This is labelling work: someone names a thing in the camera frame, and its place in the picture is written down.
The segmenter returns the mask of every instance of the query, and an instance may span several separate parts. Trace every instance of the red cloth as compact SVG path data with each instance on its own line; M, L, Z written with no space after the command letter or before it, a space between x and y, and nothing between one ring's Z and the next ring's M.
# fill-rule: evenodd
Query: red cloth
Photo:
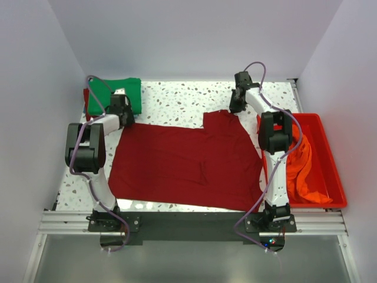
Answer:
M88 103L89 103L89 89L85 88L84 91L84 103L85 103L85 118L87 121L90 120L91 117L96 118L97 116L90 116L88 113Z
M108 181L114 196L249 210L262 161L248 133L226 110L205 113L203 126L124 129Z

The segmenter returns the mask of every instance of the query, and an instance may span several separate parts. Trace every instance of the gray floor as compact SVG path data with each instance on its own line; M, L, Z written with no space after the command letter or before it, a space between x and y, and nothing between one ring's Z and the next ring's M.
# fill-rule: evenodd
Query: gray floor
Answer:
M49 236L36 282L350 282L336 236L291 236L278 259L241 242L145 242L111 254L99 236Z

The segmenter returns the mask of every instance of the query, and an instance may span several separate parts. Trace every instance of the cable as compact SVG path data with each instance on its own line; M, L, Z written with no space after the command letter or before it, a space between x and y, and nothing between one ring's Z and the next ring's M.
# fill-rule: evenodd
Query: cable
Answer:
M263 76L262 76L262 79L260 80L260 86L259 86L259 90L262 90L262 84L264 82L264 78L266 77L266 71L267 71L266 65L263 62L255 61L255 62L252 62L249 65L247 65L246 68L243 71L245 72L250 66L252 66L254 64L260 64L263 67Z
M95 94L93 93L93 90L92 88L90 87L90 84L89 84L89 81L90 79L93 79L93 78L96 78L98 80L100 80L107 88L108 90L110 90L110 93L113 93L113 90L111 89L111 87L108 85L108 83L106 83L102 78L98 78L97 76L95 75L89 75L87 77L87 87L89 89L89 92L91 93L91 95L93 96L94 100L97 102L98 106L101 108L101 111L102 111L102 114L106 114L106 110L105 108L103 107L103 105L101 104L101 102L98 100L97 96L95 96Z
M97 198L97 195L95 194L94 192L94 188L93 188L93 185L92 185L92 181L91 181L91 178L89 177L89 175L85 174L85 173L82 173L82 172L75 172L74 169L73 169L73 165L75 163L75 159L76 159L76 156L77 156L77 151L78 151L78 147L80 145L80 142L81 142L81 138L82 138L82 135L84 134L84 130L85 130L85 127L87 125L90 125L90 124L93 124L93 122L103 118L106 116L106 112L105 112L105 109L103 107L103 105L100 103L100 101L98 100L98 98L95 96L95 94L93 93L92 89L90 88L89 86L89 80L91 78L96 78L100 81L102 81L106 87L110 90L110 92L112 93L112 89L111 87L102 79L94 76L94 75L89 75L87 77L87 86L88 86L88 89L89 89L89 92L91 93L91 95L94 97L94 99L96 100L96 102L98 103L98 105L101 107L102 109L102 115L96 117L96 118L91 118L89 121L85 122L81 128L80 128L80 132L78 133L78 137L77 137L77 141L76 141L76 144L75 144L75 147L73 149L73 154L72 154L72 158L71 158L71 162L70 162L70 173L72 175L77 175L77 176L82 176L84 178L86 178L87 182L88 182L88 185L89 185L89 189L90 189L90 192L94 198L94 200L99 204L100 207L102 207L107 213L109 213L112 217L118 219L120 222L122 222L122 224L125 226L126 230L127 230L127 235L126 235L126 239L125 241L122 243L122 245L120 245L119 247L115 248L115 249L110 249L109 248L109 252L116 252L116 251L119 251L121 248L123 248L126 243L128 242L128 240L130 239L130 227L128 225L128 223L121 217L119 217L118 215L116 215L114 212L112 212L111 210L109 210L109 208L107 208L98 198Z
M299 133L300 133L300 137L299 137L299 140L298 140L298 142L296 143L296 145L292 148L292 149L290 149L290 150L288 150L277 162L276 162L276 165L274 166L274 168L273 168L273 170L272 170L272 172L271 172L271 175L270 175L270 177L269 177L269 180L268 180L268 183L267 183L267 185L266 185L266 188L264 189L264 191L263 191L263 193L262 193L262 195L259 197L259 199L256 201L256 203L252 206L252 208L250 208L250 210L248 211L248 212L246 212L246 214L244 215L244 216L242 216L241 218L240 218L240 220L238 220L237 221L237 223L236 224L234 224L234 227L233 227L233 229L234 229L234 231L235 231L235 233L236 234L238 234L239 236L241 236L241 237L244 237L245 239L247 239L247 240L250 240L250 241L252 241L253 243L255 243L256 245L258 245L258 246L260 246L261 248L263 248L263 249L265 249L266 251L269 251L269 252L273 252L271 249L268 249L268 248L266 248L265 246L263 246L260 242L258 242L258 241L255 241L253 238L251 238L251 237L249 237L249 236L247 236L247 235L245 235L245 234L243 234L243 233L241 233L241 232L239 232L238 230L237 230L237 227L253 212L253 210L258 206L258 204L263 200L263 198L264 198L264 196L265 196L265 194L267 193L267 191L268 191L268 189L269 189L269 187L270 187L270 185L271 185L271 181L272 181L272 178L273 178L273 176L275 175L275 172L276 172L276 170L277 170L277 167L280 165L280 162L281 162L281 160L282 159L284 159L286 156L288 156L291 152L293 152L294 150L296 150L299 146L300 146L300 144L301 144L301 141L302 141L302 129L301 129L301 126L300 126L300 124L299 124L299 122L297 121L297 119L291 114L291 113L289 113L288 111L286 111L286 110L284 110L284 109L281 109L281 108L279 108L279 107L276 107L276 106L274 106L274 105L272 105L271 103L269 103L269 101L264 97L264 95L263 95L263 93L262 93L262 84L263 84L263 81L264 81L264 78L265 78L265 76L266 76L266 66L262 63L262 62L252 62L251 64L249 64L244 70L246 71L251 65L253 65L253 64L260 64L260 65L262 65L263 66L263 77L262 77L262 80L261 80L261 82L260 82L260 87L259 87L259 95L261 96L261 98L263 99L263 101L269 106L269 107L271 107L272 109L275 109L275 110L278 110L278 111L281 111L281 112L283 112L283 113L285 113L285 114L287 114L294 122L295 122L295 124L297 125L297 127L299 128ZM280 259L279 259L279 262L280 262L280 270L281 270L281 268L282 268L282 263L281 263L281 261L280 261Z

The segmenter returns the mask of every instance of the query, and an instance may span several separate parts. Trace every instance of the black mounting plate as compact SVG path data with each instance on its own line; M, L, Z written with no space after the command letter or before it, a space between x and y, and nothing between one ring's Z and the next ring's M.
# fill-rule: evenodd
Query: black mounting plate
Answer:
M252 213L248 215L245 219L245 228L247 233L255 232L271 232L280 233L283 228L285 232L294 233L297 232L296 220L293 214L290 215L289 221L284 222L270 222L268 227L265 227L261 222L263 220L263 213Z
M234 230L234 224L244 215L244 212L120 212L130 226L130 241L127 245L142 245L143 241L236 241L244 244L253 242L239 237ZM251 214L238 227L242 233L260 242L259 232L271 232L252 225L254 218L260 218L261 213ZM95 223L89 223L89 232L120 232L119 227L109 229ZM288 225L286 232L295 232L296 225ZM107 243L119 243L120 235L101 235L102 246Z

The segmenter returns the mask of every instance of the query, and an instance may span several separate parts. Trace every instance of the orange cloth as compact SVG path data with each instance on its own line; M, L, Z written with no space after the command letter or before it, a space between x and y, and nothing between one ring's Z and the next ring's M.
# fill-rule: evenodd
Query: orange cloth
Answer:
M299 141L300 132L296 125L292 127L293 148ZM319 192L311 192L305 182L312 168L312 148L303 135L300 146L287 158L287 191L289 199L297 202L331 203L332 199Z

